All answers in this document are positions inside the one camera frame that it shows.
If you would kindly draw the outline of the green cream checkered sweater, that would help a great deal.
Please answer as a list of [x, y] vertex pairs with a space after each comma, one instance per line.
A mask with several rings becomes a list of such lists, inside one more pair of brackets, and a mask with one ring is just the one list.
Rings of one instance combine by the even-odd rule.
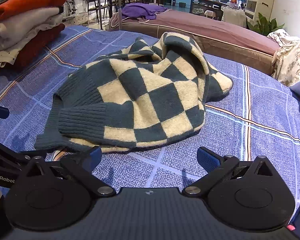
[[34, 146], [128, 152], [172, 144], [198, 133], [205, 104], [232, 87], [192, 38], [168, 32], [153, 45], [138, 38], [69, 75]]

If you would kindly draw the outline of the blue plaid bedsheet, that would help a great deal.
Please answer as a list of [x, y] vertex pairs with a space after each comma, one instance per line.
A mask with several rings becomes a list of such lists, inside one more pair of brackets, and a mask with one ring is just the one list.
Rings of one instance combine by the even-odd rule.
[[[44, 129], [52, 96], [79, 67], [131, 45], [138, 33], [65, 28], [22, 72], [0, 71], [0, 106], [10, 110], [0, 119], [0, 142], [30, 151]], [[204, 146], [241, 160], [265, 155], [300, 203], [300, 101], [292, 91], [258, 70], [220, 57], [206, 59], [234, 83], [222, 101], [209, 103], [201, 132], [163, 148], [106, 154], [93, 174], [115, 189], [121, 187], [183, 188], [205, 175], [197, 163]]]

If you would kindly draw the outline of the beige folded sweater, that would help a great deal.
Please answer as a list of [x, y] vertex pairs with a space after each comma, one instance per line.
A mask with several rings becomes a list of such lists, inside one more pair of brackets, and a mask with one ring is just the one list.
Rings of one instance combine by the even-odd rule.
[[40, 30], [50, 30], [61, 24], [62, 7], [39, 8], [11, 16], [0, 22], [0, 51], [8, 49]]

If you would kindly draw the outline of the floral cream duvet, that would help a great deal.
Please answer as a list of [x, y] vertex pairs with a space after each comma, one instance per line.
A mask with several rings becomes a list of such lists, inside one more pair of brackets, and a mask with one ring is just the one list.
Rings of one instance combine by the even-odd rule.
[[267, 38], [280, 46], [273, 56], [272, 77], [287, 87], [296, 85], [300, 82], [300, 38], [290, 36], [284, 29], [271, 32]]

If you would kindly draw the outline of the green potted plant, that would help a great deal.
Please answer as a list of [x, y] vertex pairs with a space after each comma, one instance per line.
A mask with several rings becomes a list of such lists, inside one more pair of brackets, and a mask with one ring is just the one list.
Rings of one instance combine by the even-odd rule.
[[272, 32], [282, 29], [284, 25], [285, 24], [278, 25], [276, 18], [273, 18], [272, 20], [267, 20], [267, 18], [261, 13], [258, 13], [258, 20], [254, 24], [251, 24], [249, 21], [247, 21], [247, 28], [249, 30], [254, 31], [263, 36], [267, 36]]

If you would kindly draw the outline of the purple garment on bed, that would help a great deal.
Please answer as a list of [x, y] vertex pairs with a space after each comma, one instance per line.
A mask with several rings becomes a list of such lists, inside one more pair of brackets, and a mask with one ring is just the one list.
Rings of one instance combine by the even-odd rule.
[[157, 14], [163, 13], [168, 9], [157, 4], [130, 3], [123, 7], [123, 18], [144, 18], [146, 20], [155, 20]]

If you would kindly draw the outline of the dark dining table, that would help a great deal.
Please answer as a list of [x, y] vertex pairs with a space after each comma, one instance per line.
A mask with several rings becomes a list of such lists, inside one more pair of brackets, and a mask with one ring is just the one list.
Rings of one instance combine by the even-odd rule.
[[119, 20], [119, 5], [121, 5], [121, 20], [128, 20], [128, 19], [140, 19], [140, 18], [123, 18], [122, 16], [122, 9], [125, 5], [130, 3], [146, 3], [148, 0], [105, 0], [106, 4], [102, 6], [98, 6], [98, 0], [87, 0], [87, 10], [88, 10], [88, 20], [89, 20], [89, 12], [95, 11], [96, 18], [98, 19], [98, 10], [99, 9], [108, 9], [109, 17], [112, 20]]

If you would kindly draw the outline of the cream drawer cabinet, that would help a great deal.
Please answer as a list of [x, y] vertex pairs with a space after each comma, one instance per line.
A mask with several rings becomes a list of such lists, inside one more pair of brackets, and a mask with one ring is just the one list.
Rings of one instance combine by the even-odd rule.
[[274, 0], [247, 0], [244, 12], [253, 21], [258, 20], [259, 14], [270, 20], [273, 5]]

